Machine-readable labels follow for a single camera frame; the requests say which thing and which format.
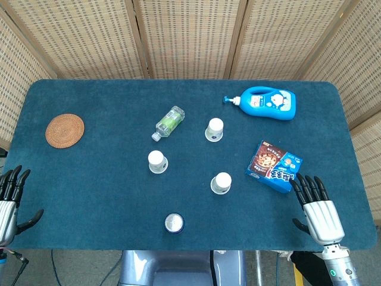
paper cup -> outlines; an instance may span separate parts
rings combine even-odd
[[[205,137],[210,142],[217,142],[223,136],[224,123],[219,118],[213,118],[209,121],[209,125],[205,130]]]
[[[154,174],[161,174],[168,168],[168,160],[162,152],[154,150],[148,154],[148,167]]]
[[[210,188],[217,195],[224,195],[230,190],[232,177],[228,173],[222,172],[215,176],[210,182]]]

woven folding screen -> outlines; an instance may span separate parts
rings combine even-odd
[[[352,131],[358,165],[375,220],[381,220],[381,113]]]
[[[134,3],[152,77],[223,77],[239,0]]]
[[[292,79],[343,0],[249,0],[232,79]]]
[[[304,76],[336,85],[350,127],[381,105],[380,11],[381,1],[360,1]]]
[[[51,78],[0,13],[0,147],[9,150],[29,86]]]
[[[129,1],[9,0],[8,5],[62,77],[140,79]]]

plastic water bottle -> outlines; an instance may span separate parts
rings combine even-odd
[[[185,118],[185,112],[178,106],[174,106],[157,124],[156,132],[152,134],[153,140],[156,142],[161,137],[168,137],[172,131],[179,125]]]

blue laundry detergent bottle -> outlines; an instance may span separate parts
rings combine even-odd
[[[224,97],[223,101],[239,105],[243,112],[252,116],[291,120],[296,112],[294,93],[267,86],[253,86],[245,90],[240,97]]]

bamboo room divider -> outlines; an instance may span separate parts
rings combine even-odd
[[[381,1],[3,0],[0,9],[0,147],[41,78],[326,80],[381,219]]]

